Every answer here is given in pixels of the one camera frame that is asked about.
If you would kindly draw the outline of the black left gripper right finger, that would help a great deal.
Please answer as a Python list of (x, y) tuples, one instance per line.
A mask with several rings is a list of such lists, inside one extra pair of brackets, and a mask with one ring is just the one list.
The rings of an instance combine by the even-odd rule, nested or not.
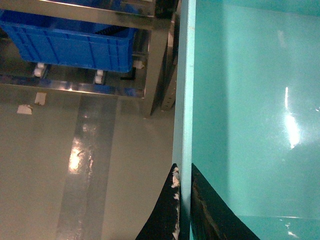
[(190, 225), (194, 240), (257, 240), (200, 170), (191, 165)]

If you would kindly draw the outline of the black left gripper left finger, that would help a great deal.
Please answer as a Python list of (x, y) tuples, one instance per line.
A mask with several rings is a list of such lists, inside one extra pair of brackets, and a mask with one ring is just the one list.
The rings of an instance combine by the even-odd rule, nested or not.
[(180, 174), (173, 164), (137, 240), (177, 240), (180, 234)]

